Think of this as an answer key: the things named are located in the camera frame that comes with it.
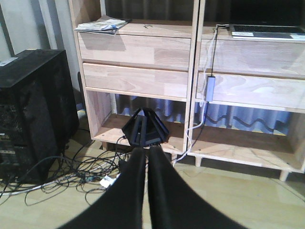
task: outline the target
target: wooden drawer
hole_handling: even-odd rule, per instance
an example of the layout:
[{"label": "wooden drawer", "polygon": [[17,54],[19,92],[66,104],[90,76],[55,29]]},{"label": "wooden drawer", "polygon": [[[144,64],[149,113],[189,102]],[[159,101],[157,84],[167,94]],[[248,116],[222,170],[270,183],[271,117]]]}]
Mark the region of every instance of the wooden drawer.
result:
[{"label": "wooden drawer", "polygon": [[[202,39],[199,71],[204,70],[209,45],[210,40]],[[214,72],[304,77],[305,44],[218,40]]]},{"label": "wooden drawer", "polygon": [[[305,112],[305,80],[215,74],[213,102]],[[199,73],[197,98],[203,83]]]},{"label": "wooden drawer", "polygon": [[186,99],[187,72],[83,64],[86,87],[118,94]]},{"label": "wooden drawer", "polygon": [[85,62],[187,71],[191,39],[78,33]]}]

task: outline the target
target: book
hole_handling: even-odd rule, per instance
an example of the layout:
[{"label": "book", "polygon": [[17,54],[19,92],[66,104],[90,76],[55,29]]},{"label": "book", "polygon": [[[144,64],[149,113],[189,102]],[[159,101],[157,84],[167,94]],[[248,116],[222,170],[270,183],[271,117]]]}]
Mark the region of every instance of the book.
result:
[{"label": "book", "polygon": [[126,25],[128,22],[129,21],[115,19],[103,15],[100,19],[96,21],[79,24],[74,30],[89,33],[115,35],[116,31]]}]

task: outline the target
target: laminate floor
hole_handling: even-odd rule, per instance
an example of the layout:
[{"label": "laminate floor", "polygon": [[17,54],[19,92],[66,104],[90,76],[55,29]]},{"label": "laminate floor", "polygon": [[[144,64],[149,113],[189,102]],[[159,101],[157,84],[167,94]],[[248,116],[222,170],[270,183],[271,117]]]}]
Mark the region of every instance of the laminate floor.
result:
[{"label": "laminate floor", "polygon": [[[67,152],[70,155],[89,136],[85,131],[78,131],[73,139]],[[101,151],[101,143],[94,142],[81,154],[96,156]],[[281,182],[279,172],[275,170],[212,160],[203,160],[201,167],[195,167],[193,157],[177,163],[175,169],[202,198],[250,229],[305,228],[304,174],[292,173],[286,182]],[[100,195],[90,193],[86,198],[93,203]],[[26,197],[27,205],[25,197],[26,194],[2,196],[0,228],[54,229],[89,206],[85,194],[74,187],[59,187],[49,194],[40,189],[30,192]],[[146,189],[143,228],[151,228]]]}]

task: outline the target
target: white wall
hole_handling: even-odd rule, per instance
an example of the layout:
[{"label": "white wall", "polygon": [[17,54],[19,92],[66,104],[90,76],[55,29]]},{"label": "white wall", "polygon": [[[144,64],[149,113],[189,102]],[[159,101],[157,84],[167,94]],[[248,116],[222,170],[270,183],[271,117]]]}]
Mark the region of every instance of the white wall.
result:
[{"label": "white wall", "polygon": [[[77,54],[68,0],[0,0],[0,60],[25,49],[65,49],[72,85],[79,91]],[[8,41],[11,41],[11,53]]]}]

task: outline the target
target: desktop computer tower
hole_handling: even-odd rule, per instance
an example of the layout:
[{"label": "desktop computer tower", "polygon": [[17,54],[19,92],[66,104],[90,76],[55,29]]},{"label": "desktop computer tower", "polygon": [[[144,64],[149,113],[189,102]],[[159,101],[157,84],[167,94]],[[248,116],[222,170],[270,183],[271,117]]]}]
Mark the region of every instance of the desktop computer tower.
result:
[{"label": "desktop computer tower", "polygon": [[65,51],[15,58],[0,66],[0,178],[40,184],[79,125],[71,76]]}]

